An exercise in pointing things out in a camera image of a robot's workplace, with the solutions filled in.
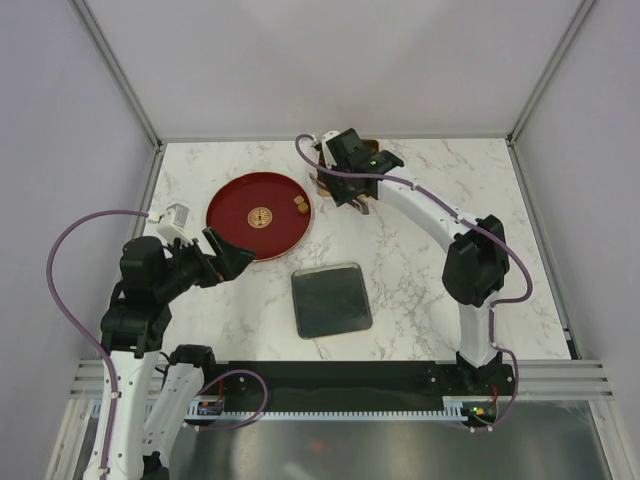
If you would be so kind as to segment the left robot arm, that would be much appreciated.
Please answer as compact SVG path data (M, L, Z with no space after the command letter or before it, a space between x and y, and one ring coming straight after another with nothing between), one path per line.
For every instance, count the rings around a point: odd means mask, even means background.
M170 356L159 398L148 403L171 302L192 287L237 278L256 257L212 228L203 234L211 254L182 236L168 244L142 236L123 248L121 280L101 320L104 388L87 479L168 478L169 456L191 402L217 386L213 350L180 345Z

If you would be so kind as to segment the silver tin lid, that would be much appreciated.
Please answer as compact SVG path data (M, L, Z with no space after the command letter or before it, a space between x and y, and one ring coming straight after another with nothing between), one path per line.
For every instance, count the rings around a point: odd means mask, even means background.
M364 276L357 263L301 269L290 279L300 338L311 340L372 327Z

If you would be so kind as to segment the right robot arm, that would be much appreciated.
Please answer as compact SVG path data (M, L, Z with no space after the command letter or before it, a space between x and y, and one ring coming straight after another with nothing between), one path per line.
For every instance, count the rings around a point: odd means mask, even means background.
M336 203L366 214L366 197L404 214L431 236L446 253L442 282L459 305L461 342L457 352L457 382L469 394L491 386L497 350L491 346L489 303L504 286L509 271L507 253L476 229L505 239L502 222L483 219L436 201L418 185L404 161L388 150L375 150L354 129L329 131L316 147L320 152L318 181Z

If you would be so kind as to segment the silver metal tongs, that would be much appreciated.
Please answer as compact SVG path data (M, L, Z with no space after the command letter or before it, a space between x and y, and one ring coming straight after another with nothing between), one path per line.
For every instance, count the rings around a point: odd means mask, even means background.
M368 203L365 200L362 200L360 198L355 198L350 202L350 204L360 214L362 214L362 215L369 215L370 214Z

